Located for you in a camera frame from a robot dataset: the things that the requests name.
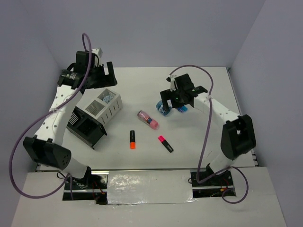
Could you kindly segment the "pink capped marker bottle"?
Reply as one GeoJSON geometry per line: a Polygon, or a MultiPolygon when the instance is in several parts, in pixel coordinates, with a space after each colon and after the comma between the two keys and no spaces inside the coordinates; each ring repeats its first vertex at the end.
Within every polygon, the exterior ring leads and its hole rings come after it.
{"type": "Polygon", "coordinates": [[[138,119],[147,124],[153,130],[157,130],[159,127],[159,123],[151,118],[145,111],[140,110],[137,114],[138,119]]]}

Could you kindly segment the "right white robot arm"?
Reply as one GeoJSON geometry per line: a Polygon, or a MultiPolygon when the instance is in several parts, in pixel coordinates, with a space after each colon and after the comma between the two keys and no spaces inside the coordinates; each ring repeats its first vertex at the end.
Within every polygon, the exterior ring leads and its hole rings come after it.
{"type": "Polygon", "coordinates": [[[221,130],[220,151],[206,166],[206,181],[217,185],[223,178],[221,172],[232,166],[241,155],[248,153],[256,146],[252,118],[240,115],[225,107],[211,96],[203,86],[194,86],[190,76],[169,76],[166,80],[170,88],[160,92],[163,109],[169,109],[168,101],[173,108],[191,105],[209,116],[205,136],[208,137],[210,124],[215,123],[221,130]]]}

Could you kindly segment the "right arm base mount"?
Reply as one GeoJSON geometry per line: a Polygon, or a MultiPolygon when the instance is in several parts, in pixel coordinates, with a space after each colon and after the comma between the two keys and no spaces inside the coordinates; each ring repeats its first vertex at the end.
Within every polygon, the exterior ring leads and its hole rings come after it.
{"type": "Polygon", "coordinates": [[[198,183],[196,180],[196,171],[190,171],[190,177],[187,182],[192,185],[193,198],[235,197],[236,193],[233,188],[233,180],[230,170],[216,175],[204,183],[198,183]]]}

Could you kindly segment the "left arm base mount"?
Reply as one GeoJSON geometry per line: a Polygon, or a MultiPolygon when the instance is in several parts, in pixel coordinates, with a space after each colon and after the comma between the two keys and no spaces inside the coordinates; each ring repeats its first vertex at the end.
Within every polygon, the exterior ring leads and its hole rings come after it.
{"type": "Polygon", "coordinates": [[[63,201],[91,201],[98,205],[107,205],[108,174],[93,173],[86,184],[73,178],[67,179],[63,187],[63,201]]]}

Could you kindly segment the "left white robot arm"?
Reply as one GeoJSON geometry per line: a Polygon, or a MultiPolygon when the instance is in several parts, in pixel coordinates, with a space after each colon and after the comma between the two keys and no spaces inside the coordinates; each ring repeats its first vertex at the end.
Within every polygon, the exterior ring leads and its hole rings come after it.
{"type": "Polygon", "coordinates": [[[71,126],[72,114],[86,90],[117,85],[112,62],[107,62],[106,66],[101,64],[101,56],[100,48],[76,53],[76,61],[59,76],[50,113],[43,117],[34,136],[23,140],[23,146],[34,162],[70,174],[83,189],[92,185],[91,168],[74,159],[71,151],[63,147],[63,136],[71,126]]]}

